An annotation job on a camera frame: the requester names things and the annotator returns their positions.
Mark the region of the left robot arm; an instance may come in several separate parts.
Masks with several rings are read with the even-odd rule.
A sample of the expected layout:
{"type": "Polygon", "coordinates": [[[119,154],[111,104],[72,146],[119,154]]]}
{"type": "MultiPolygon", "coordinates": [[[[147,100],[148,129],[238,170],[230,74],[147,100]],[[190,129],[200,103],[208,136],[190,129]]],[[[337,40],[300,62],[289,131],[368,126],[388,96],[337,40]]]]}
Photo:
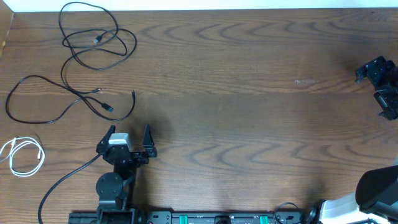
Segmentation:
{"type": "Polygon", "coordinates": [[[125,211],[136,182],[137,169],[157,156],[150,126],[147,124],[142,143],[143,151],[134,151],[128,133],[117,133],[112,125],[96,147],[104,161],[113,166],[113,171],[103,174],[96,183],[99,196],[98,210],[125,211]]]}

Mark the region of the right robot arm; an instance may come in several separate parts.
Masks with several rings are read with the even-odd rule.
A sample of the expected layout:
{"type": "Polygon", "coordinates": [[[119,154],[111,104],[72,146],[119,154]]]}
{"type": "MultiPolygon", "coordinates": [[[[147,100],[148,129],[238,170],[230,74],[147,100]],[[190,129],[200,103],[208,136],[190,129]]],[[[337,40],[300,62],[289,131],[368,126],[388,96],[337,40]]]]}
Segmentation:
{"type": "MultiPolygon", "coordinates": [[[[356,83],[364,78],[373,85],[374,98],[389,121],[397,119],[397,65],[379,56],[356,71],[356,83]]],[[[302,223],[397,223],[397,164],[367,171],[356,191],[314,206],[302,223]]]]}

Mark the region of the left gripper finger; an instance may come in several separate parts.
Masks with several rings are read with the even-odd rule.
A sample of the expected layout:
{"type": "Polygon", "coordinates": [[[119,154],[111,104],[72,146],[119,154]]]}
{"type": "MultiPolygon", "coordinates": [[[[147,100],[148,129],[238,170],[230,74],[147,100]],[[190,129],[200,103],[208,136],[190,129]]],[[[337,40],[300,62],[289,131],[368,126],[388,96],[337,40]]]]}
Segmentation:
{"type": "Polygon", "coordinates": [[[154,143],[152,135],[151,135],[149,124],[147,124],[145,126],[143,146],[144,146],[146,152],[155,152],[155,143],[154,143]]]}
{"type": "Polygon", "coordinates": [[[108,131],[106,132],[106,134],[103,136],[103,138],[98,143],[98,147],[105,147],[106,145],[108,145],[109,139],[110,139],[111,135],[115,133],[115,131],[116,131],[116,126],[111,125],[110,128],[108,129],[108,131]]]}

